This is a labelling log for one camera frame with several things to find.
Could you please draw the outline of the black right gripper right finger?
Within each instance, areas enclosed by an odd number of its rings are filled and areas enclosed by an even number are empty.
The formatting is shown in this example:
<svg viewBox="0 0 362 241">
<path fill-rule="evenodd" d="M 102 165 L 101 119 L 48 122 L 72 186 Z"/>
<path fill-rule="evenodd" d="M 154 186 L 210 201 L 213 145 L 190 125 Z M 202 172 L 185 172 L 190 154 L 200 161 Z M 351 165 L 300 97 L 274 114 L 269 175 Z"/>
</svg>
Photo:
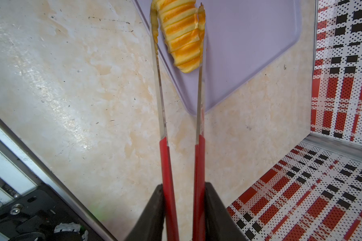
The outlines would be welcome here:
<svg viewBox="0 0 362 241">
<path fill-rule="evenodd" d="M 205 183 L 205 220 L 207 241 L 247 241 L 210 182 Z"/>
</svg>

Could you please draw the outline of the ridged bread loaf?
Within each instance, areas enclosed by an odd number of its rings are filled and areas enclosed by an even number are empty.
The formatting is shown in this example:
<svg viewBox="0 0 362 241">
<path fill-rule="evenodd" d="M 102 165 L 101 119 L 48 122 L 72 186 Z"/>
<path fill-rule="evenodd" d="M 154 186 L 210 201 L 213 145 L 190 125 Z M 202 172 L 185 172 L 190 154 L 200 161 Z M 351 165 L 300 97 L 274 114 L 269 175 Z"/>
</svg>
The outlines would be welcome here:
<svg viewBox="0 0 362 241">
<path fill-rule="evenodd" d="M 199 68 L 203 56 L 206 14 L 196 1 L 153 1 L 164 42 L 182 73 Z"/>
</svg>

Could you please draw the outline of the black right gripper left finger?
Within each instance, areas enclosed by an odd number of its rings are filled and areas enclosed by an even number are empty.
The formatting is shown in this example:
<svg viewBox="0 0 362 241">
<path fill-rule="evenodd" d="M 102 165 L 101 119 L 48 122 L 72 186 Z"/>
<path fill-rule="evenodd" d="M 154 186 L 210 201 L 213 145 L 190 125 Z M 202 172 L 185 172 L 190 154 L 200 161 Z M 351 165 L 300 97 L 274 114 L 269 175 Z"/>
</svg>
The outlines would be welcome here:
<svg viewBox="0 0 362 241">
<path fill-rule="evenodd" d="M 163 185 L 158 185 L 125 241 L 161 241 L 165 221 Z"/>
</svg>

